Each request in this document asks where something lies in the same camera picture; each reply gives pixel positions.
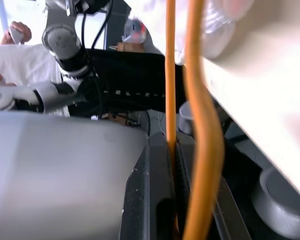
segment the orange wire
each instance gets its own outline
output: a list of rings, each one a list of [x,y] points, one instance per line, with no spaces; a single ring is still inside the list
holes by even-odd
[[[166,141],[172,172],[175,174],[176,149],[176,80],[175,80],[175,28],[176,0],[166,1],[166,53],[165,53],[165,113]]]
[[[184,240],[207,238],[224,161],[223,134],[200,61],[201,21],[205,0],[189,0],[185,46],[185,87],[195,128],[195,164]]]

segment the gray surface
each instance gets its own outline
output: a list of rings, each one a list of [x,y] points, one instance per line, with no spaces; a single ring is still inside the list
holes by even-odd
[[[116,240],[145,132],[0,112],[0,240]]]
[[[300,203],[300,196],[291,195],[291,190],[286,189],[288,183],[278,174],[273,167],[261,173],[252,195],[252,204],[262,221],[274,232],[285,238],[300,240],[300,205],[296,206]]]

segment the black fabric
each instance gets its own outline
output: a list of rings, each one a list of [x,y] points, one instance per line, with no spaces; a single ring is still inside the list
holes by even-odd
[[[99,77],[105,112],[127,112],[153,109],[166,111],[165,57],[152,53],[88,49],[91,63]],[[183,67],[175,66],[176,109],[186,101]],[[72,115],[95,108],[95,104],[70,106]]]

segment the white cloth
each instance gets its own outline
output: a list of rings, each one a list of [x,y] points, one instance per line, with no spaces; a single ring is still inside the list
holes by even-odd
[[[18,86],[61,83],[58,64],[42,44],[0,46],[0,74],[6,83]]]

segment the plastic bag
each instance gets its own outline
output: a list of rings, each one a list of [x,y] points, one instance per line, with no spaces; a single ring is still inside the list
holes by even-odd
[[[166,0],[125,0],[131,7],[130,19],[138,19],[148,29],[153,44],[166,54]],[[236,18],[223,10],[230,1],[208,0],[202,22],[201,39],[204,42],[203,57],[213,59],[226,48],[236,28]],[[185,64],[185,40],[188,20],[188,0],[176,0],[175,63]]]

